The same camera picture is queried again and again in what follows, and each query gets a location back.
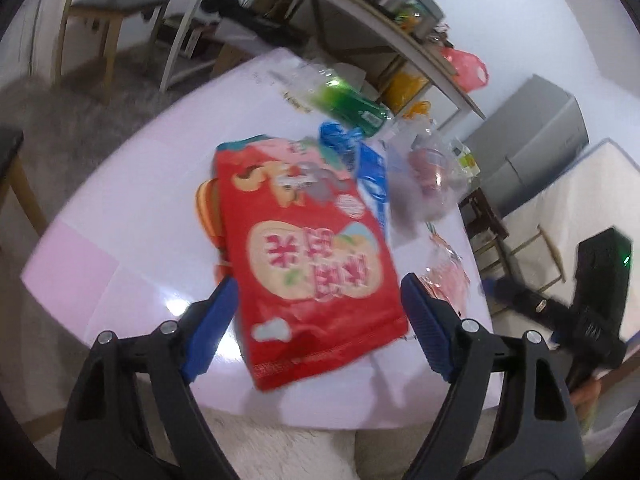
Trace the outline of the red snack bag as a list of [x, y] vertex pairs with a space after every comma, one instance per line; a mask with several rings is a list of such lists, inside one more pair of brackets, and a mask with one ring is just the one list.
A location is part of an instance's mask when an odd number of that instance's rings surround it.
[[214, 171], [257, 389], [332, 372], [407, 333], [384, 233], [333, 150], [255, 136], [219, 145]]

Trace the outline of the blue wrapper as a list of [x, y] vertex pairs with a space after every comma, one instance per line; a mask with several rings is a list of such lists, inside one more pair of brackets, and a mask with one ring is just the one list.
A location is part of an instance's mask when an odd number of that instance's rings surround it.
[[359, 127], [345, 129], [338, 122], [324, 122], [319, 130], [320, 143], [333, 150], [349, 171], [356, 167], [362, 138], [363, 132]]

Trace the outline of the white mattress blue trim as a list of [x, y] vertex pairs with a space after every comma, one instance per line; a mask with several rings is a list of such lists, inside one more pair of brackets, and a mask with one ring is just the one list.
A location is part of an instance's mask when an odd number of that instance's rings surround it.
[[631, 240], [630, 282], [620, 338], [639, 333], [639, 166], [617, 144], [605, 141], [575, 162], [552, 185], [504, 218], [518, 247], [544, 230], [558, 250], [566, 280], [547, 294], [567, 304], [575, 290], [577, 246], [611, 226]]

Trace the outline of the dark wooden stool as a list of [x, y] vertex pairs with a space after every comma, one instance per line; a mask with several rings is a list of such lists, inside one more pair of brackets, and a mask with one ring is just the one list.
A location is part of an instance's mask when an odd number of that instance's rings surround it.
[[483, 190], [476, 188], [469, 192], [459, 203], [459, 210], [469, 240], [479, 235], [486, 238], [482, 246], [473, 250], [476, 261], [480, 261], [480, 257], [488, 252], [496, 254], [493, 262], [480, 268], [480, 274], [488, 274], [495, 271], [498, 266], [505, 266], [509, 249], [506, 248], [504, 241], [509, 237], [509, 232]]

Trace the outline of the red transparent wrapper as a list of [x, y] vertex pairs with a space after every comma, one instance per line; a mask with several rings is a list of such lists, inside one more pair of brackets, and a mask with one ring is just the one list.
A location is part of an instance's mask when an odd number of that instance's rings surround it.
[[471, 281], [460, 256], [427, 222], [428, 239], [425, 269], [419, 280], [432, 297], [446, 301], [459, 318], [465, 318]]

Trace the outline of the grey refrigerator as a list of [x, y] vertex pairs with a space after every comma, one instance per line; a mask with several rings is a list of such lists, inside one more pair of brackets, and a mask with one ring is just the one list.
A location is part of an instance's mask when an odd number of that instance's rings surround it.
[[505, 217], [559, 177], [589, 136], [575, 97], [534, 75], [464, 144], [480, 166], [480, 188]]

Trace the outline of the clear plastic food container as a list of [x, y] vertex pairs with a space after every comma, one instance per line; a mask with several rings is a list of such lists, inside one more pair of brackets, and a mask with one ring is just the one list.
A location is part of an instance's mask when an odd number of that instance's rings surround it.
[[395, 122], [384, 148], [390, 212], [405, 224], [446, 217], [480, 173], [426, 119]]

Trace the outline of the blue white carton box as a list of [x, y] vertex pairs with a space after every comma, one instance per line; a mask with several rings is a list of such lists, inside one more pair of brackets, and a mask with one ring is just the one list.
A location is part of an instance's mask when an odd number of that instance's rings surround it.
[[355, 178], [358, 192], [375, 216], [386, 242], [390, 240], [390, 196], [385, 158], [368, 144], [357, 148]]

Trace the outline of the pink plastic bag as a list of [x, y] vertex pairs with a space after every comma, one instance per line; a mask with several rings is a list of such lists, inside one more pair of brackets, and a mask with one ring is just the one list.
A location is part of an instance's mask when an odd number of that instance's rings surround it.
[[456, 71], [454, 81], [462, 90], [472, 92], [488, 85], [488, 69], [475, 54], [454, 48], [441, 48], [440, 52]]

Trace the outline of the yellow plastic bag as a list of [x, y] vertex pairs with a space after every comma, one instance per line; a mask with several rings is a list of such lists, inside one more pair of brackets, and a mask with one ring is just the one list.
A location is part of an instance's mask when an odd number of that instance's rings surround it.
[[382, 102], [394, 114], [400, 112], [430, 82], [422, 74], [399, 72], [390, 80], [381, 96]]

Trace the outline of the green plastic bottle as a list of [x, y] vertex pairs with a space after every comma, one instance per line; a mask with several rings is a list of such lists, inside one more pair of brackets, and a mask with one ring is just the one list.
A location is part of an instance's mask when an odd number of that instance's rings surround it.
[[296, 100], [349, 127], [360, 128], [366, 138], [376, 136], [393, 119], [385, 105], [364, 96], [330, 68], [305, 63], [272, 73]]

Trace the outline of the long wooden shelf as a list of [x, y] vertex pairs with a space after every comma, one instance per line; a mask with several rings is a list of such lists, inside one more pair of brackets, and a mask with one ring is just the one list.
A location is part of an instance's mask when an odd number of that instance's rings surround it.
[[[178, 27], [174, 41], [168, 53], [168, 57], [160, 78], [160, 91], [165, 92], [168, 88], [182, 81], [190, 72], [174, 73], [174, 68], [179, 55], [179, 50], [186, 36], [186, 30], [189, 28], [191, 18], [193, 18], [196, 8], [202, 0], [192, 0], [186, 8], [183, 18]], [[480, 119], [485, 119], [485, 114], [480, 110], [471, 97], [461, 89], [461, 87], [452, 79], [452, 77], [440, 67], [440, 63], [434, 54], [426, 50], [412, 39], [408, 34], [403, 32], [398, 25], [394, 24], [388, 18], [384, 18], [383, 14], [375, 10], [373, 6], [369, 6], [363, 0], [326, 0], [333, 4], [338, 10], [348, 14], [361, 25], [366, 26], [375, 35], [380, 36], [386, 44], [388, 44], [398, 54], [403, 56], [407, 61], [412, 63], [422, 74], [434, 84], [435, 87], [454, 103], [458, 108], [458, 114], [469, 114], [471, 112], [477, 114]]]

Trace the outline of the black seat wooden chair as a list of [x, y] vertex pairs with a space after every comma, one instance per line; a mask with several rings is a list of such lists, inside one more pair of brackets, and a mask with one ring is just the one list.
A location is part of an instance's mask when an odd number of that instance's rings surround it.
[[60, 84], [63, 78], [63, 58], [68, 21], [82, 18], [91, 24], [103, 26], [98, 59], [104, 61], [102, 80], [102, 102], [111, 101], [114, 81], [117, 46], [122, 23], [128, 18], [140, 15], [143, 21], [154, 18], [152, 32], [146, 45], [144, 67], [149, 68], [154, 51], [157, 33], [171, 0], [64, 0], [58, 41], [54, 56], [54, 83]]

